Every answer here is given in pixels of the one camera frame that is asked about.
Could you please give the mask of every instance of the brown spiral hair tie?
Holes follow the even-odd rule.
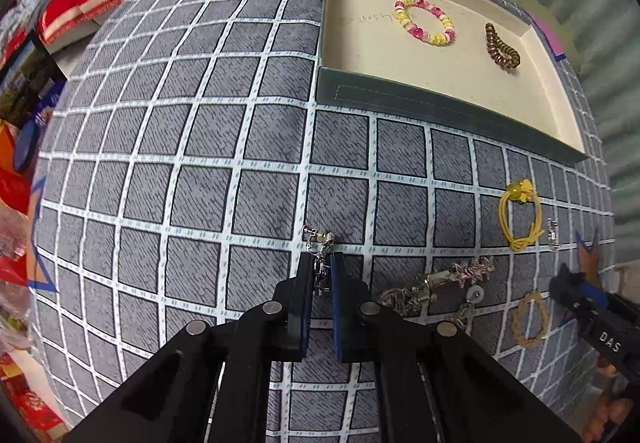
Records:
[[[503,69],[515,69],[520,65],[520,54],[508,44],[505,44],[488,22],[484,26],[486,32],[486,49],[494,62]]]

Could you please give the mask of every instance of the silver chain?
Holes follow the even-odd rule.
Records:
[[[334,246],[335,234],[324,227],[320,229],[311,229],[304,225],[302,227],[302,235],[307,235],[306,251],[314,258],[314,294],[322,296],[330,291],[329,286],[329,267],[326,265],[325,258],[329,250]],[[320,250],[314,249],[314,245],[320,245]]]

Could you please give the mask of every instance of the cream tray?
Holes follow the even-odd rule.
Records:
[[[570,101],[531,24],[490,0],[425,0],[453,21],[455,42],[432,46],[394,18],[397,0],[324,0],[317,100],[412,116],[482,134],[563,163],[586,158]],[[429,12],[412,20],[442,33]],[[494,24],[522,59],[502,70],[486,50]]]

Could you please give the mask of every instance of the gold bracelet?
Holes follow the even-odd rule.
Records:
[[[521,237],[520,239],[514,239],[511,230],[509,229],[509,223],[507,221],[507,202],[519,201],[520,203],[533,202],[536,207],[536,219],[529,227],[529,235],[527,237]],[[513,251],[521,251],[527,246],[536,242],[536,239],[540,237],[545,230],[542,230],[542,205],[540,204],[540,198],[533,189],[532,183],[528,179],[521,179],[518,182],[510,183],[507,185],[507,190],[500,196],[500,202],[498,203],[498,223],[500,223],[500,229],[507,238],[509,246]]]
[[[540,313],[540,322],[542,326],[540,327],[540,331],[536,333],[533,338],[526,338],[522,333],[522,329],[520,329],[520,318],[527,311],[529,306],[529,302],[534,301],[538,306],[538,312]],[[527,349],[531,347],[539,346],[542,342],[542,337],[546,334],[546,331],[549,327],[549,313],[546,310],[545,301],[542,298],[542,294],[539,291],[532,291],[527,293],[524,297],[520,299],[518,302],[518,307],[513,314],[513,319],[511,320],[511,333],[513,334],[513,339],[516,341],[516,344],[521,347],[526,347]]]

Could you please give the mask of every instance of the fabric surface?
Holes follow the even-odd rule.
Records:
[[[528,19],[508,0],[492,0]],[[317,104],[322,0],[126,0],[70,77],[44,139],[36,242],[59,294],[37,292],[36,344],[73,423],[189,320],[237,319],[296,272],[304,223],[337,233],[348,271],[377,296],[424,271],[494,255],[471,336],[565,417],[594,351],[548,299],[559,264],[577,267],[574,230],[600,232],[612,268],[612,214],[589,107],[567,61],[558,75],[590,158],[565,167],[464,131]],[[545,238],[514,254],[498,230],[508,182],[531,178]],[[510,213],[524,235],[533,208]],[[523,349],[517,302],[543,292],[551,329]],[[439,290],[433,323],[463,299]],[[328,299],[315,299],[308,358],[275,363],[270,442],[378,441],[372,365],[333,356]],[[534,312],[524,319],[535,333]]]
[[[640,27],[636,0],[537,0],[575,40],[581,67],[575,66],[593,110],[594,131],[603,140],[616,212],[617,261],[640,259]],[[604,32],[598,23],[615,6],[618,26]]]

